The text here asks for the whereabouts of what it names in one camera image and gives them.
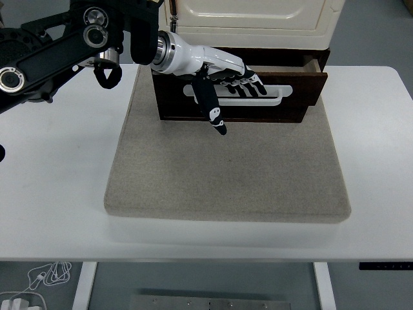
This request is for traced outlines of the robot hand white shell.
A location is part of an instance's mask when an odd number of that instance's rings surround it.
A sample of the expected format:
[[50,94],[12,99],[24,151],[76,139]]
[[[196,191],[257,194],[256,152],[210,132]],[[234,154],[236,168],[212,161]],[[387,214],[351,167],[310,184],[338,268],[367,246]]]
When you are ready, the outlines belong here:
[[241,58],[210,46],[189,45],[171,32],[167,37],[171,55],[162,63],[161,71],[188,76],[202,115],[220,134],[225,135],[227,128],[214,88],[216,83],[243,98],[245,90],[255,98],[267,94],[260,78]]

